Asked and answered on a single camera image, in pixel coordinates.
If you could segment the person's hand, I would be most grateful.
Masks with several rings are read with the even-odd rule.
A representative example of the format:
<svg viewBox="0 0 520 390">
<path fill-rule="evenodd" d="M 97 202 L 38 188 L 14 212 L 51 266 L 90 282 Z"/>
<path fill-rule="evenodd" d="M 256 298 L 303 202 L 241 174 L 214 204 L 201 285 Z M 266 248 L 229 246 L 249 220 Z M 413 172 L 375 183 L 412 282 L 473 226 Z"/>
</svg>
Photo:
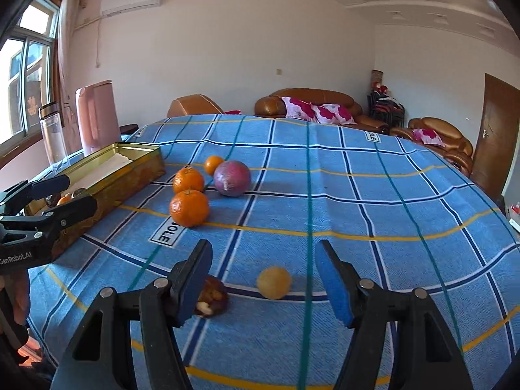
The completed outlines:
<svg viewBox="0 0 520 390">
<path fill-rule="evenodd" d="M 30 313 L 30 282 L 26 269 L 17 270 L 7 276 L 1 276 L 1 289 L 6 288 L 11 298 L 13 318 L 25 325 Z"/>
</svg>

